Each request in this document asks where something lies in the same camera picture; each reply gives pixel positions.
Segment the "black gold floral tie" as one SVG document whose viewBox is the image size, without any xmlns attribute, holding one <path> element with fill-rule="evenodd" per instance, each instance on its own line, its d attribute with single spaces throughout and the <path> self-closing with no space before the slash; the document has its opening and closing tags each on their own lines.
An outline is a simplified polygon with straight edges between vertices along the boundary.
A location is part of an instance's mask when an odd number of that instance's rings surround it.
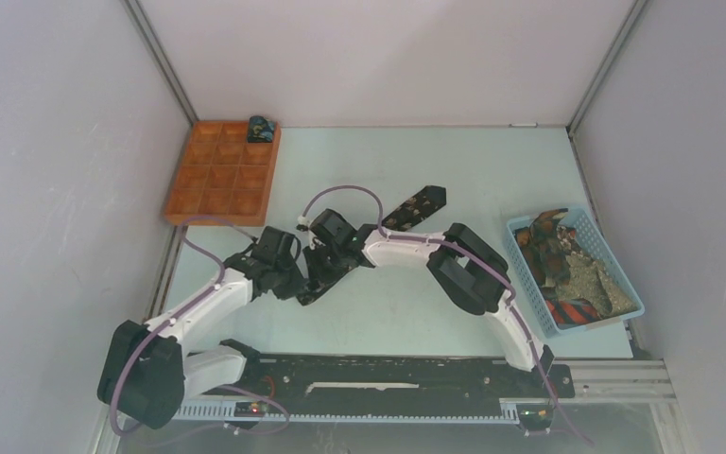
<svg viewBox="0 0 726 454">
<path fill-rule="evenodd" d="M 446 189 L 441 186 L 427 185 L 386 215 L 380 225 L 392 231 L 407 232 L 441 210 L 445 205 Z M 314 219 L 302 221 L 299 229 L 307 232 L 307 228 Z M 299 295 L 298 293 L 296 299 L 302 306 L 308 306 L 315 303 L 323 295 Z"/>
</svg>

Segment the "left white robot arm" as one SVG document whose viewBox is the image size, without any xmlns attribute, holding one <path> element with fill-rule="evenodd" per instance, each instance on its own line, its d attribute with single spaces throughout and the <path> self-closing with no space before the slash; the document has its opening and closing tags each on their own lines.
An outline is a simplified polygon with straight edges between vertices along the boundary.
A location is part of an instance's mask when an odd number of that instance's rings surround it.
<svg viewBox="0 0 726 454">
<path fill-rule="evenodd" d="M 261 295 L 286 300 L 303 288 L 306 280 L 292 252 L 298 242 L 267 227 L 244 251 L 218 260 L 213 281 L 190 300 L 145 323 L 127 320 L 115 329 L 96 390 L 115 434 L 133 432 L 121 425 L 121 415 L 138 427 L 161 428 L 191 397 L 224 384 L 243 394 L 257 389 L 261 369 L 237 349 L 195 348 L 219 322 Z"/>
</svg>

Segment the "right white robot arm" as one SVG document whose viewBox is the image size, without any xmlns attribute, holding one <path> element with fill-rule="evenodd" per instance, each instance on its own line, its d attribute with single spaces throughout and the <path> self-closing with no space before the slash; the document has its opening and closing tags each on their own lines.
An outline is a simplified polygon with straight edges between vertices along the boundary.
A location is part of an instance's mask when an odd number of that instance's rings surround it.
<svg viewBox="0 0 726 454">
<path fill-rule="evenodd" d="M 515 303 L 507 261 L 466 225 L 454 223 L 435 234 L 374 224 L 355 228 L 340 213 L 326 209 L 313 220 L 300 216 L 297 228 L 309 236 L 302 250 L 308 277 L 297 295 L 301 305 L 316 302 L 358 268 L 425 269 L 456 307 L 487 321 L 513 367 L 511 380 L 518 392 L 535 395 L 548 385 L 554 356 Z"/>
</svg>

